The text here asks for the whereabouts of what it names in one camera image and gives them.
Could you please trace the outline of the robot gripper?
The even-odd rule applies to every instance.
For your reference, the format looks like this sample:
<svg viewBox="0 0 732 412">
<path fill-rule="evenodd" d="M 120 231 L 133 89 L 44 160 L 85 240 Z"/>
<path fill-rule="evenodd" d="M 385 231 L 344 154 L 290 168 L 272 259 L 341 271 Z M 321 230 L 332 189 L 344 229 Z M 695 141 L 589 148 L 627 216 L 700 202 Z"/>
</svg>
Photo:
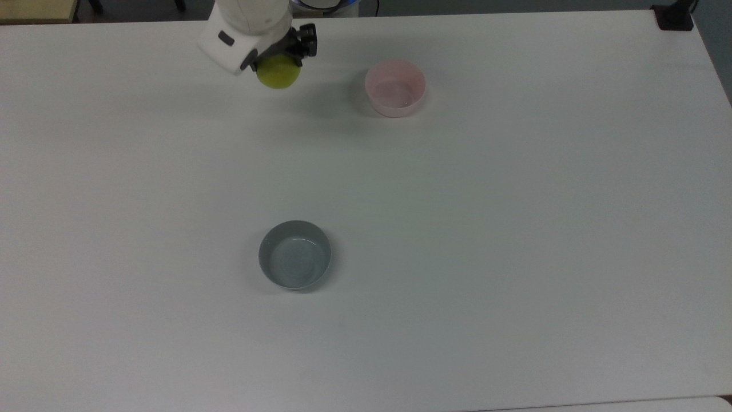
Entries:
<svg viewBox="0 0 732 412">
<path fill-rule="evenodd" d="M 316 24 L 291 27 L 291 16 L 279 18 L 254 16 L 253 19 L 228 19 L 211 16 L 199 36 L 198 46 L 220 67 L 234 75 L 258 70 L 258 58 L 283 39 L 282 54 L 296 67 L 318 54 Z"/>
</svg>

